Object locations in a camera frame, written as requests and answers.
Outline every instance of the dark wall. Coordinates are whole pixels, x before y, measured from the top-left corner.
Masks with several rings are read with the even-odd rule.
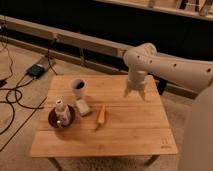
[[[0,0],[8,16],[130,45],[152,42],[158,51],[212,60],[213,22],[88,0]]]

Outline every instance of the white object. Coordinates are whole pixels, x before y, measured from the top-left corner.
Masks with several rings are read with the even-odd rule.
[[[84,86],[85,83],[82,79],[71,80],[70,87],[76,100],[84,98]]]
[[[60,128],[69,125],[71,114],[68,106],[61,99],[56,100],[55,113],[58,118],[57,125]]]
[[[90,107],[84,99],[79,99],[76,101],[76,106],[81,116],[85,116],[91,112]]]
[[[178,171],[213,170],[213,86],[195,99],[184,131]]]
[[[178,171],[212,171],[213,62],[159,57],[153,53],[153,47],[146,43],[124,54],[124,62],[129,67],[128,92],[143,89],[141,83],[148,72],[200,93],[186,125]]]
[[[148,72],[197,93],[207,88],[213,78],[213,62],[188,60],[178,57],[160,57],[154,53],[154,45],[145,43],[128,50],[124,62],[131,73]]]

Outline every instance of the floor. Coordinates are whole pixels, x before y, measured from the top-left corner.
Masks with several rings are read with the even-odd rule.
[[[8,45],[14,60],[14,76],[8,80],[5,87],[13,87],[25,73],[25,70],[42,57],[42,54]],[[0,79],[9,74],[9,59],[7,51],[0,53]],[[58,74],[103,74],[95,70],[76,66],[63,61],[56,61],[54,66]],[[22,103],[37,106],[46,96],[48,86],[54,73],[49,70],[40,79],[26,88],[21,89],[24,93]],[[5,92],[0,91],[0,101],[4,100]],[[191,99],[165,92],[162,96],[167,116],[173,130],[175,140],[180,151],[183,139],[183,128],[190,112]],[[15,105],[16,117],[12,127],[3,135],[0,135],[0,149],[9,140],[12,134],[32,113],[32,110],[24,109]],[[7,105],[0,104],[0,130],[11,119],[11,111]],[[24,127],[16,134],[9,144],[0,152],[0,170],[2,171],[54,171],[53,165],[46,158],[31,158],[29,151],[35,134],[35,128],[40,111],[37,111]],[[150,167],[144,167],[143,163],[149,156],[127,156],[107,158],[58,158],[63,168],[72,171],[176,171],[179,155],[165,155],[153,163]]]

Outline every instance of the wooden surface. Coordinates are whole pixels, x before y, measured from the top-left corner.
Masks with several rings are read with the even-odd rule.
[[[179,16],[190,17],[190,18],[195,18],[200,20],[213,21],[212,14],[209,14],[203,17],[203,16],[200,16],[198,12],[178,9],[179,2],[176,3],[175,0],[174,0],[174,3],[168,3],[169,0],[168,1],[165,0],[166,2],[163,0],[162,1],[157,0],[154,8],[148,8],[148,1],[147,3],[145,3],[146,0],[141,0],[141,2],[140,0],[95,0],[95,1],[115,4],[115,5],[128,6],[128,7],[133,7],[133,8],[143,9],[143,10],[163,12],[167,14],[179,15]]]
[[[40,115],[31,148],[33,157],[123,156],[176,154],[177,148],[152,76],[147,76],[146,100],[137,92],[123,98],[127,76],[56,76]],[[83,78],[92,114],[81,117],[65,130],[54,130],[47,121],[55,100],[74,105],[70,80]],[[96,128],[101,105],[106,104],[106,123]]]

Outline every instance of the power strip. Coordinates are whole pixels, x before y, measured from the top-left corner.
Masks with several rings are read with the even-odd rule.
[[[30,68],[27,69],[26,74],[33,78],[40,78],[46,71],[49,70],[50,66],[55,64],[55,59],[49,57],[42,57],[38,62],[33,64]]]

